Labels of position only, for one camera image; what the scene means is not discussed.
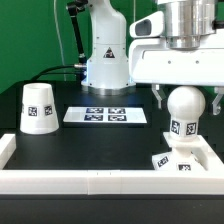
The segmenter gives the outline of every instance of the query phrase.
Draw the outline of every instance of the black tabletop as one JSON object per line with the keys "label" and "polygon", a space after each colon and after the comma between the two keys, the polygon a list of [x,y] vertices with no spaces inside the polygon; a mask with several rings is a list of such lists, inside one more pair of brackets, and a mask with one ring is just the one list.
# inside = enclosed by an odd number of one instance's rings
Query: black tabletop
{"label": "black tabletop", "polygon": [[[35,136],[19,130],[26,83],[16,83],[0,95],[0,134],[16,133],[17,143],[5,170],[152,170],[152,155],[170,150],[163,138],[170,115],[158,109],[150,86],[137,85],[135,92],[121,96],[99,96],[83,92],[80,83],[49,82],[60,128]],[[173,88],[165,88],[167,95]],[[69,106],[141,107],[147,124],[68,124],[63,118]],[[222,160],[223,124],[223,113],[210,116],[207,109],[199,123],[199,134]],[[51,223],[223,223],[223,199],[215,195],[1,195],[0,210],[4,223],[15,219],[40,223],[37,216]]]}

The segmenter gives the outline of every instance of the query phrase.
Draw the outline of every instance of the white ball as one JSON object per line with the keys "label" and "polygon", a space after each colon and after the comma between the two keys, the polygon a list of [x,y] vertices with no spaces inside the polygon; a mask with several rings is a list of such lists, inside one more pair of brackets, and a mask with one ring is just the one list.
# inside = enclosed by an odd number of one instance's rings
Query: white ball
{"label": "white ball", "polygon": [[180,120],[196,120],[204,109],[205,98],[195,87],[178,87],[168,98],[168,110],[171,116]]}

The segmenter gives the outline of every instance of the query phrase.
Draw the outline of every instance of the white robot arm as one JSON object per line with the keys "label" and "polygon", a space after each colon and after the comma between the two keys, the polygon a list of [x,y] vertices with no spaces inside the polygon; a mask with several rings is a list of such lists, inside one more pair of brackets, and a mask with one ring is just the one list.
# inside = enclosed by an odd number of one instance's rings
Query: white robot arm
{"label": "white robot arm", "polygon": [[126,56],[126,20],[110,0],[76,0],[89,8],[92,20],[92,56],[87,60],[83,89],[101,95],[119,95],[133,89]]}

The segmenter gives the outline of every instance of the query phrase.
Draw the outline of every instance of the upside-down cup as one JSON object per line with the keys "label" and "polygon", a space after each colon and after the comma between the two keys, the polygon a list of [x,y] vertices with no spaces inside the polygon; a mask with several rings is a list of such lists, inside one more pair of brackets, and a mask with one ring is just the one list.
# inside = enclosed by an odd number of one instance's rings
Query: upside-down cup
{"label": "upside-down cup", "polygon": [[31,83],[23,86],[20,130],[27,134],[47,134],[59,128],[52,86]]}

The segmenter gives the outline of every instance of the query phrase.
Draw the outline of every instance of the green wall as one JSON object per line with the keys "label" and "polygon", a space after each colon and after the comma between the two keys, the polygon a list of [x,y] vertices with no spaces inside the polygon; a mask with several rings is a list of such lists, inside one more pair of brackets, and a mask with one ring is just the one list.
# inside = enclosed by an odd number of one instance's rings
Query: green wall
{"label": "green wall", "polygon": [[[65,64],[77,62],[77,49],[66,4],[57,0],[58,21],[64,47]],[[111,0],[128,22],[133,22],[133,0]],[[151,0],[136,0],[136,19],[156,10]],[[224,4],[218,16],[224,19]],[[78,17],[84,50],[91,54],[91,22],[88,11]],[[1,0],[0,3],[0,92],[17,81],[28,80],[45,68],[62,64],[54,22],[54,0]],[[63,76],[54,79],[63,80]]]}

